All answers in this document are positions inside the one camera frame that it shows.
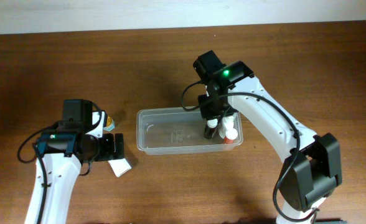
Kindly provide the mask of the dark bottle white cap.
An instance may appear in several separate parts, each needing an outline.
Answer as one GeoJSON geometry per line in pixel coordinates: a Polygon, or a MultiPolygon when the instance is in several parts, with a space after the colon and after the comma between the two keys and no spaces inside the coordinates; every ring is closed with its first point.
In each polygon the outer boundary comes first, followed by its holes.
{"type": "Polygon", "coordinates": [[[212,139],[213,135],[218,126],[218,119],[210,119],[207,120],[207,124],[204,129],[204,138],[205,139],[212,139]]]}

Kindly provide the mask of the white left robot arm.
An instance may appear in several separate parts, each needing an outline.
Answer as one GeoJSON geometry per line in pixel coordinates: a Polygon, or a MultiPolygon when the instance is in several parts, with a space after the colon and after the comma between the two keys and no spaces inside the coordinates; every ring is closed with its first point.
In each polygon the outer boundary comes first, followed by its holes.
{"type": "Polygon", "coordinates": [[[114,121],[94,102],[64,100],[62,119],[31,134],[35,183],[26,223],[65,223],[70,198],[84,164],[108,162],[115,176],[131,169],[123,134],[112,134],[114,121]]]}

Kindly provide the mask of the orange bottle white cap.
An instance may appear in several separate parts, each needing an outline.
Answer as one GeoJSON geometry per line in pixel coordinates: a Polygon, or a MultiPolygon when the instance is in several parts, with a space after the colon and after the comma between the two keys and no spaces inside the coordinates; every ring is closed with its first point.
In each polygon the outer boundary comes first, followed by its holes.
{"type": "Polygon", "coordinates": [[[225,144],[231,144],[236,140],[238,137],[238,131],[235,128],[227,129],[225,132],[225,137],[223,139],[223,142],[225,144]]]}

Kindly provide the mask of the white spray bottle clear cap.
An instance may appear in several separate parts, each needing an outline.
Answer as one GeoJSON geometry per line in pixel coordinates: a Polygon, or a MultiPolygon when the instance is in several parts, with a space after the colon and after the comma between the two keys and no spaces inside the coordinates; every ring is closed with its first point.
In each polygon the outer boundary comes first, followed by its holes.
{"type": "Polygon", "coordinates": [[[226,131],[228,129],[234,128],[234,121],[235,121],[236,117],[237,117],[237,114],[234,113],[233,115],[225,116],[224,118],[222,118],[222,121],[218,127],[218,134],[222,139],[225,138],[226,131]]]}

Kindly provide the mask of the white green panadol box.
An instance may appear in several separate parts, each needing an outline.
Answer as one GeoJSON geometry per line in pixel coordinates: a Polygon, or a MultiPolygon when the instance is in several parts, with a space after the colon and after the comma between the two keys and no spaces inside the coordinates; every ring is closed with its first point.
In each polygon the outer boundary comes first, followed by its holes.
{"type": "Polygon", "coordinates": [[[121,177],[123,174],[132,169],[127,159],[115,159],[108,161],[108,163],[117,178],[121,177]]]}

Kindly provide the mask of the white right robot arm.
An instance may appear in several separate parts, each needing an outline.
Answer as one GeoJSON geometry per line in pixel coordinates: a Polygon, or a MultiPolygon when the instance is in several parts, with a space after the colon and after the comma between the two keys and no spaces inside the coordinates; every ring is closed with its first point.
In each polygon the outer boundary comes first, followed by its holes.
{"type": "Polygon", "coordinates": [[[273,189],[277,223],[314,223],[319,206],[342,183],[338,140],[318,135],[290,115],[242,61],[222,63],[213,51],[194,61],[206,94],[201,115],[217,119],[238,112],[271,144],[283,166],[273,189]]]}

